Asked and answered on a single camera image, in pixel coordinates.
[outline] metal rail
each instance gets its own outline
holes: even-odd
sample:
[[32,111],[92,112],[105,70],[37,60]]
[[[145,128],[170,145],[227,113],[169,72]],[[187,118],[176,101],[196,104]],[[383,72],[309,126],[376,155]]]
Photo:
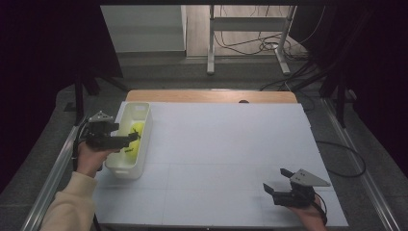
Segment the metal rail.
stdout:
[[[321,102],[322,102],[323,108],[326,110],[327,114],[329,115],[330,120],[333,123],[333,127],[335,128],[337,134],[339,135],[339,138],[341,139],[342,143],[354,150],[357,150],[353,141],[348,135],[346,129],[343,128],[342,125],[337,120],[335,116],[336,110],[334,109],[331,100],[328,98],[322,98]],[[353,155],[351,152],[349,152],[349,154],[350,154],[349,157],[351,159],[351,162],[356,168],[356,170],[359,172],[363,170],[359,164],[359,160],[357,159],[357,157]],[[389,230],[389,231],[401,230],[398,225],[398,222],[395,219],[393,212],[391,211],[390,206],[388,205],[388,202],[386,201],[383,193],[380,191],[380,189],[374,182],[368,170],[366,170],[366,172],[362,176],[360,176],[360,180],[363,186],[365,187],[366,192],[369,195],[370,200],[372,204],[374,205],[374,208],[378,216],[380,217],[381,221],[383,222],[386,230]]]
[[[92,105],[94,98],[90,97],[87,100],[87,105]],[[26,217],[26,220],[21,227],[22,231],[37,231],[41,225],[42,219],[50,205],[58,185],[60,184],[61,178],[64,175],[66,166],[69,163],[72,155],[72,145],[75,141],[76,134],[78,131],[78,126],[72,127],[63,148],[61,149],[60,154],[51,168],[50,173],[48,174],[47,179],[45,180],[44,185],[42,186],[41,191],[39,192],[36,201],[33,204],[33,207]]]

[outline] metal stand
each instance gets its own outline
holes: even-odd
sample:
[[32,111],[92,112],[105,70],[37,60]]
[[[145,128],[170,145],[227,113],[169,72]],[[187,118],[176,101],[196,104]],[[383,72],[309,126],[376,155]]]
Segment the metal stand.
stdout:
[[293,20],[294,8],[295,8],[294,6],[289,6],[289,13],[288,16],[286,17],[285,27],[282,31],[279,44],[275,49],[276,59],[278,59],[279,65],[281,66],[284,75],[291,74],[291,71],[289,70],[288,64],[286,63],[285,60],[285,55],[283,54],[283,47],[285,45],[286,37],[288,36],[289,28],[291,27],[291,23]]
[[214,17],[214,5],[211,5],[207,74],[212,75],[215,73],[214,31],[282,32],[278,45],[274,47],[275,54],[283,74],[291,74],[285,60],[283,47],[291,27],[294,9],[295,6],[290,6],[287,17]]

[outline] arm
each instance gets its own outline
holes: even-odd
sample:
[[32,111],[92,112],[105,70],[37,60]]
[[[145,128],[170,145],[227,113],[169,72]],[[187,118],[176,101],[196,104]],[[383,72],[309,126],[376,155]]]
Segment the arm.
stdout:
[[[315,195],[315,202],[320,206],[320,199]],[[308,231],[326,231],[327,228],[321,219],[319,211],[313,206],[304,209],[288,207],[294,212]]]
[[84,142],[78,146],[78,169],[72,172],[66,188],[57,192],[45,214],[41,230],[89,230],[95,212],[93,177],[113,150],[94,151]]

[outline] white surface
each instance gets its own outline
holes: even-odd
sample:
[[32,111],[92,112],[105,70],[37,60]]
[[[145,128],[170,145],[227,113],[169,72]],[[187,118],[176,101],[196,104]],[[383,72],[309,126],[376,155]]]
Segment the white surface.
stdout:
[[185,51],[185,6],[101,6],[116,52]]
[[[151,103],[153,129],[144,173],[119,180],[97,174],[102,223],[155,226],[289,227],[300,222],[275,206],[263,183],[290,189],[280,174],[304,168],[329,181],[299,104]],[[315,188],[328,226],[347,226],[332,187]]]

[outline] white table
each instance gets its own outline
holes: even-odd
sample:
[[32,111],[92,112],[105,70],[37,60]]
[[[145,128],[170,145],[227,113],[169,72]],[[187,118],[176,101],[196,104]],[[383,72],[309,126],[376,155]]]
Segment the white table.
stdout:
[[[104,169],[94,193],[101,223],[177,227],[299,226],[263,183],[290,189],[281,167],[329,181],[300,104],[151,103],[153,129],[141,178]],[[328,226],[347,226],[333,187]]]

